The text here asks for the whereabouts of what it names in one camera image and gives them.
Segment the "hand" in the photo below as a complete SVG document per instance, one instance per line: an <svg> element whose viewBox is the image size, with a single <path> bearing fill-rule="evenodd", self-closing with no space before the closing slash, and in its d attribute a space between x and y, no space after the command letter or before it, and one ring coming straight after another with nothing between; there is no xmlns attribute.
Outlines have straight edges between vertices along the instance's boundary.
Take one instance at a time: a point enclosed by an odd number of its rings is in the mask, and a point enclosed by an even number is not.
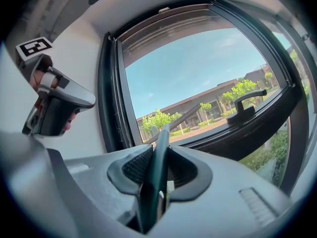
<svg viewBox="0 0 317 238"><path fill-rule="evenodd" d="M31 81L30 81L30 85L32 86L32 88L34 90L37 90L37 87L40 84L43 76L44 76L44 72L42 72L42 71L36 70L34 72L33 77L31 78ZM55 78L51 84L51 87L56 88L57 84L58 84L58 80L57 80L57 78ZM69 119L74 120L75 117L76 117L76 114L73 113ZM64 130L69 130L70 127L71 127L70 122L67 122L67 124L64 127Z"/></svg>

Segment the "window glass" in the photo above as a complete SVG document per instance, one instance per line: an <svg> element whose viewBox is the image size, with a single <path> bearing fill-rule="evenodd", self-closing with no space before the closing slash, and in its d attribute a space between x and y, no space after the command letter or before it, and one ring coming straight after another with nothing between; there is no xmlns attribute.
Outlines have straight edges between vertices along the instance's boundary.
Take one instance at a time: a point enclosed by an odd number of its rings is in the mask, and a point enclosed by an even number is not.
<svg viewBox="0 0 317 238"><path fill-rule="evenodd" d="M286 37L282 33L273 32L273 34L278 38L283 47L287 50L289 56L291 57L294 65L296 66L298 73L301 77L302 86L305 91L307 103L308 103L308 114L309 114L309 135L312 132L314 127L316 114L314 112L314 102L312 98L312 91L310 87L309 77L307 75L307 71L309 68L305 66L305 62L301 61L301 58L295 48L291 45L291 43L286 39Z"/></svg>
<svg viewBox="0 0 317 238"><path fill-rule="evenodd" d="M258 106L279 89L271 67L238 29L217 14L193 18L193 26L186 21L185 30L180 22L170 23L158 26L142 41L123 42L126 77L143 142L196 104L202 108L171 131L170 142L225 124L226 117L236 112L234 100L248 92L267 89L268 94L243 101L244 107ZM160 44L154 48L157 36Z"/></svg>
<svg viewBox="0 0 317 238"><path fill-rule="evenodd" d="M288 122L240 163L276 186L283 180L288 156Z"/></svg>

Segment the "tree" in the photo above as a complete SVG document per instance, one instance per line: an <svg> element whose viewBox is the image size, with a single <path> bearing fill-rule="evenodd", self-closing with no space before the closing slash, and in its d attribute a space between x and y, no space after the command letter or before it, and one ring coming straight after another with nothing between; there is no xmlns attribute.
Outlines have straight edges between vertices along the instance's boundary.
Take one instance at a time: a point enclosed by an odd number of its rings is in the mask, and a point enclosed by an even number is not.
<svg viewBox="0 0 317 238"><path fill-rule="evenodd" d="M291 52L290 57L293 60L293 63L296 64L296 62L298 61L298 54L296 53L295 50Z"/></svg>
<svg viewBox="0 0 317 238"><path fill-rule="evenodd" d="M230 109L231 109L231 112L233 113L232 111L232 107L231 107L231 102L233 102L233 94L231 92L226 92L226 93L223 93L222 94L222 99L224 101L225 104L229 104L230 106Z"/></svg>
<svg viewBox="0 0 317 238"><path fill-rule="evenodd" d="M273 73L272 72L267 72L265 75L264 75L264 78L266 79L267 82L269 82L269 84L271 85L271 87L273 87L273 84L272 84L272 78L273 78Z"/></svg>
<svg viewBox="0 0 317 238"><path fill-rule="evenodd" d="M181 116L182 116L182 115L181 115L180 113L178 113L178 112L172 114L172 115L170 116L171 122L173 122L173 121L179 119ZM181 133L182 133L182 135L183 135L184 132L183 132L183 128L182 128L182 124L181 124L181 123L179 124L179 128L180 128L180 131L181 131Z"/></svg>
<svg viewBox="0 0 317 238"><path fill-rule="evenodd" d="M251 80L244 79L242 82L239 82L234 87L231 88L232 92L227 92L227 96L232 96L232 101L235 101L242 97L243 95L253 92L256 89L256 83L252 82ZM254 98L247 99L243 101L243 103L249 102L252 104L256 104L254 102Z"/></svg>
<svg viewBox="0 0 317 238"><path fill-rule="evenodd" d="M175 121L181 116L182 115L177 112L170 115L155 109L155 116L148 115L147 117L142 117L142 128L146 133L150 133L152 127L156 127L158 130L161 130L165 124Z"/></svg>
<svg viewBox="0 0 317 238"><path fill-rule="evenodd" d="M206 116L206 120L207 120L207 124L209 125L209 121L208 121L208 117L207 117L207 113L206 111L211 109L211 104L210 103L200 103L200 111L204 111L205 112L205 116Z"/></svg>

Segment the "shrub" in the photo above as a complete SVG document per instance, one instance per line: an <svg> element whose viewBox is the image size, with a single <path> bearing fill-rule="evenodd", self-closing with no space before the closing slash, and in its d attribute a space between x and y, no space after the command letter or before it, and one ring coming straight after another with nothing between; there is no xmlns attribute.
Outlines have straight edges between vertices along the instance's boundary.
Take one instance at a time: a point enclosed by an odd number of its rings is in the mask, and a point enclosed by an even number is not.
<svg viewBox="0 0 317 238"><path fill-rule="evenodd" d="M305 91L306 99L307 99L307 101L309 101L308 85L304 87L304 91Z"/></svg>
<svg viewBox="0 0 317 238"><path fill-rule="evenodd" d="M187 128L185 128L185 129L183 129L183 132L184 133L188 133L190 131L190 127L187 127Z"/></svg>
<svg viewBox="0 0 317 238"><path fill-rule="evenodd" d="M207 123L206 121L200 122L200 123L198 124L199 128L205 127L205 126L207 126L207 125L208 125L208 123Z"/></svg>
<svg viewBox="0 0 317 238"><path fill-rule="evenodd" d="M182 134L182 132L180 130L177 130L175 132L171 132L169 134L169 137L180 136L181 134Z"/></svg>
<svg viewBox="0 0 317 238"><path fill-rule="evenodd" d="M237 112L237 111L236 111L236 108L233 108L233 109L232 109L232 112L233 112L233 113L236 113L236 112ZM232 115L232 112L231 112L231 110L228 110L227 112L222 113L222 114L221 114L221 117L222 117L222 118L226 118L226 117Z"/></svg>
<svg viewBox="0 0 317 238"><path fill-rule="evenodd" d="M263 146L255 150L249 156L240 161L254 172L262 168L269 160L276 159L276 166L272 183L279 186L282 178L287 156L288 136L286 131L279 131L270 140L270 150L265 150Z"/></svg>

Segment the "building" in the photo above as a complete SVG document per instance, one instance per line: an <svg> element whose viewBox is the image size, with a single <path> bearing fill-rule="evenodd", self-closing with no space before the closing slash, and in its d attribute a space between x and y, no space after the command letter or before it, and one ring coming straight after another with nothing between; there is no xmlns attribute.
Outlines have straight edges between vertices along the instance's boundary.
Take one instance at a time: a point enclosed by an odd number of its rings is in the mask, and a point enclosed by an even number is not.
<svg viewBox="0 0 317 238"><path fill-rule="evenodd" d="M258 68L256 68L254 71L248 72L244 79L248 79L254 83L258 83L259 89L265 89L266 87L273 88L276 87L277 81L275 77L270 78L269 80L265 79L266 73L273 73L272 69L265 63L260 65Z"/></svg>
<svg viewBox="0 0 317 238"><path fill-rule="evenodd" d="M263 64L259 66L256 70L247 73L244 79L251 80L254 83L258 83L260 89L265 89L266 87L275 87L277 86L277 81L275 77L271 80L271 86L267 84L265 80L265 73L272 72L271 68L267 64ZM238 83L237 79L232 79L221 84L218 84L216 87L209 89L200 94L189 97L185 100L172 104L168 107L162 108L160 111L162 113L170 113L171 115L178 112L183 114L190 110L193 106L199 103L210 103L211 109L206 112L208 119L219 119L223 112L230 110L229 104L224 104L222 101L222 94L226 92L232 91L231 88L234 87ZM191 115L188 119L181 123L182 128L194 128L197 127L200 122L206 121L205 112L197 111L193 115ZM139 131L141 133L141 137L143 140L149 139L152 136L147 135L142 129L142 117L137 118L137 124Z"/></svg>
<svg viewBox="0 0 317 238"><path fill-rule="evenodd" d="M170 105L168 107L162 108L160 111L162 113L170 113L174 114L176 112L183 114L190 110L193 106L199 103L210 103L211 109L207 111L207 118L208 119L217 119L221 117L221 114L225 111L227 111L227 107L223 105L220 107L222 100L222 94L226 93L228 91L231 91L231 88L234 87L238 83L237 79L233 79L227 82L224 82L222 84L217 85L216 87L209 89L205 92L202 92L200 94L194 95L192 97L189 97L185 100L182 100L180 102L177 102L173 105ZM206 121L206 116L204 112L197 111L193 115L191 115L188 119L186 119L184 122L182 122L181 126L182 128L187 127L196 127L200 122ZM142 117L137 118L137 124L141 133L141 137L143 140L146 140L150 138L149 135L147 135L143 129L142 129Z"/></svg>

